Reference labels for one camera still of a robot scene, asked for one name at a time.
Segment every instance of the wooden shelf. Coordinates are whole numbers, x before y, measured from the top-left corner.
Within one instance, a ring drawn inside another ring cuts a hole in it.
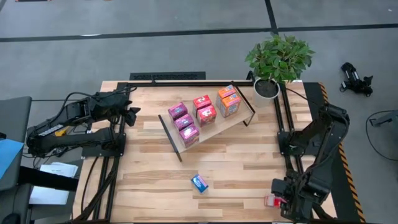
[[[250,105],[246,97],[242,94],[240,89],[235,86],[235,89],[237,90],[237,94],[241,97],[242,102],[241,105],[238,109],[237,112],[234,114],[224,118],[221,115],[220,109],[217,108],[215,105],[216,103],[216,96],[217,92],[211,92],[211,93],[203,93],[203,95],[208,95],[211,99],[211,102],[213,103],[216,111],[217,111],[217,117],[216,121],[213,124],[206,125],[204,127],[200,127],[198,124],[197,119],[194,117],[192,110],[193,110],[193,102],[192,101],[183,101],[185,106],[188,108],[188,113],[193,117],[194,123],[196,127],[199,128],[199,141],[196,142],[195,144],[191,145],[190,147],[185,147],[183,145],[183,142],[180,139],[179,132],[177,128],[174,126],[174,123],[172,119],[170,118],[167,110],[165,110],[164,114],[159,115],[159,119],[162,122],[163,128],[165,129],[165,132],[167,133],[167,136],[169,137],[170,143],[172,144],[174,151],[177,153],[178,158],[181,161],[180,153],[185,152],[188,149],[191,149],[198,144],[206,141],[207,139],[215,136],[216,134],[234,126],[235,124],[238,124],[239,122],[244,122],[246,126],[249,125],[251,118],[254,116],[256,113],[253,109],[253,107]]]

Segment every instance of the wooden table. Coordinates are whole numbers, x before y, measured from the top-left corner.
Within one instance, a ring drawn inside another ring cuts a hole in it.
[[[103,82],[101,91],[112,91],[118,82]],[[302,83],[289,88],[305,95]],[[190,101],[220,87],[139,87],[131,93],[131,106],[140,107],[135,126],[126,126],[127,143],[120,159],[111,215],[112,222],[271,222],[285,221],[278,208],[264,206],[264,196],[271,194],[274,178],[285,176],[284,159],[279,153],[274,104],[256,108],[248,127],[239,123],[189,151],[181,153],[180,162],[157,117],[180,101]],[[252,103],[252,87],[239,87]],[[312,117],[307,101],[287,92],[296,129],[302,129]],[[287,127],[283,101],[282,116]],[[109,126],[95,123],[93,131]],[[306,169],[313,156],[304,156]],[[88,171],[94,158],[84,161],[73,214],[80,214],[80,204]],[[98,188],[102,158],[98,159],[90,181],[85,207]],[[200,174],[208,190],[199,194],[190,179]],[[103,200],[100,218],[104,217]],[[322,206],[336,216],[331,195]]]

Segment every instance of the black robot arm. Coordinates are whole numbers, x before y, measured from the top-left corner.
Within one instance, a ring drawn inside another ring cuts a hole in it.
[[[348,132],[349,118],[346,110],[325,105],[320,108],[319,117],[302,131],[294,131],[286,138],[284,152],[303,154],[316,135],[321,144],[314,163],[303,173],[288,170],[283,180],[272,181],[271,192],[282,197],[281,215],[295,222],[308,222],[312,209],[322,218],[330,218],[320,207],[330,193],[331,165],[338,145]]]
[[[123,90],[96,93],[88,97],[62,106],[54,117],[28,128],[26,144],[29,153],[33,156],[43,157],[56,147],[64,146],[98,146],[111,149],[117,144],[118,134],[111,128],[103,128],[91,134],[77,134],[72,136],[56,137],[52,133],[67,126],[78,126],[83,123],[92,125],[94,122],[108,120],[112,123],[119,122],[119,115],[125,117],[127,125],[133,126],[136,113],[140,108],[125,109],[131,104]]]

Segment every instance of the potted plant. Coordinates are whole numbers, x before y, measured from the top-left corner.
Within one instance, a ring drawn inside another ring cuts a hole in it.
[[[253,98],[257,107],[268,105],[279,94],[279,84],[299,79],[303,70],[311,66],[311,54],[315,53],[294,36],[271,35],[271,40],[256,44],[245,59],[254,69]]]

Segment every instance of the white flower pot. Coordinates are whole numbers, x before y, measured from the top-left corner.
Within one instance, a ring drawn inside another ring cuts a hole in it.
[[[269,105],[269,103],[270,103],[271,101],[273,101],[274,98],[277,97],[277,96],[279,95],[280,86],[279,86],[278,83],[276,84],[276,85],[277,85],[277,88],[278,88],[278,92],[277,92],[277,94],[276,94],[275,96],[272,96],[272,97],[261,96],[261,95],[256,91],[256,83],[257,83],[259,80],[261,80],[261,79],[260,79],[260,78],[257,78],[256,81],[254,82],[254,85],[253,85],[253,92],[254,92],[254,93],[253,93],[253,101],[254,101],[254,105],[255,105],[255,106],[257,106],[258,108],[262,108],[262,107],[265,107],[265,106]]]

